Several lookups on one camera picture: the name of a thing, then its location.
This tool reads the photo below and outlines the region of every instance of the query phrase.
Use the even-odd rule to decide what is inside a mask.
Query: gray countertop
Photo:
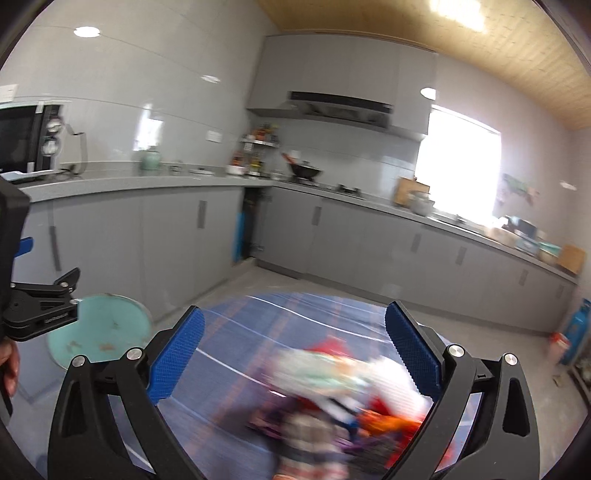
[[[435,218],[423,217],[410,212],[407,209],[395,207],[388,199],[365,196],[363,198],[343,195],[314,187],[256,177],[236,177],[220,174],[216,175],[191,174],[187,171],[182,173],[169,173],[167,170],[146,172],[137,168],[122,168],[120,170],[89,170],[78,177],[56,176],[52,179],[41,180],[33,183],[23,184],[21,190],[31,198],[32,202],[43,202],[64,197],[87,195],[102,192],[117,192],[122,190],[142,190],[151,188],[167,187],[271,187],[277,186],[285,189],[295,190],[303,193],[310,193],[321,197],[340,200],[390,215],[397,215],[402,218],[413,220],[434,228],[441,229],[448,233],[462,236],[466,239],[479,242],[488,247],[495,248],[506,254],[518,257],[530,264],[543,268],[559,277],[577,283],[577,278],[551,267],[535,257],[527,255],[514,248],[506,247],[485,236],[463,229],[449,223],[442,222]]]

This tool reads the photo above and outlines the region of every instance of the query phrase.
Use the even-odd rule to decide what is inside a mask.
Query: lower cabinet
[[[233,264],[242,188],[200,188],[197,218],[197,293],[227,279]]]
[[[407,300],[477,316],[496,256],[475,242],[423,225],[414,266],[418,288]]]
[[[274,187],[259,258],[388,299],[539,332],[560,324],[575,285],[442,229]]]
[[[60,273],[80,268],[76,296],[114,293],[144,303],[142,197],[116,192],[53,202]]]
[[[417,249],[421,224],[366,209],[352,286],[392,299],[420,295]]]
[[[24,228],[33,252],[14,278],[52,283],[79,267],[76,296],[129,297],[158,320],[228,277],[241,201],[240,187],[176,187],[33,204]]]
[[[146,306],[155,320],[228,277],[242,189],[147,193],[142,214]]]
[[[307,272],[351,285],[359,257],[367,209],[324,199],[320,206]]]
[[[51,202],[33,203],[22,229],[22,238],[33,238],[33,250],[14,259],[12,279],[22,283],[53,283],[58,274],[51,243]]]
[[[271,188],[261,209],[256,257],[305,273],[314,232],[322,213],[321,203],[322,198],[316,195]]]
[[[198,189],[158,189],[142,211],[146,307],[155,320],[197,292]]]
[[[575,285],[523,260],[498,254],[483,295],[480,317],[495,323],[555,331]]]

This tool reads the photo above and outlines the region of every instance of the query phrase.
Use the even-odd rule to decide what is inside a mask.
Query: gas stove
[[[318,183],[314,180],[301,179],[299,177],[292,177],[289,180],[284,181],[286,183],[295,183],[297,185],[312,187],[314,189],[322,190],[324,192],[333,192],[341,195],[347,195],[349,197],[363,198],[363,193],[361,192],[361,189],[352,189],[342,184],[332,186],[327,185],[326,183]]]

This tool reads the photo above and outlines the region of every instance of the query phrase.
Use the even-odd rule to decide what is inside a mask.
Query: finger
[[[13,375],[8,375],[7,373],[4,374],[4,387],[6,387],[6,392],[8,393],[9,397],[14,397],[17,393],[17,386],[18,381],[17,378]]]
[[[10,356],[10,358],[8,359],[7,362],[7,370],[10,371],[10,383],[11,383],[11,390],[8,390],[7,387],[7,391],[8,394],[12,397],[14,396],[14,394],[17,392],[17,386],[18,386],[18,373],[21,367],[21,355],[18,352],[18,347],[17,344],[14,342],[14,340],[11,340],[12,343],[12,355]]]
[[[3,365],[6,360],[12,355],[12,343],[5,339],[0,342],[0,365]]]

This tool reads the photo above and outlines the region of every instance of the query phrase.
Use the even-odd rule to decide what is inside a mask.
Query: human hand
[[[4,387],[8,395],[13,397],[17,392],[18,370],[21,365],[21,357],[18,354],[17,344],[14,340],[5,338],[0,342],[0,367],[4,365]]]

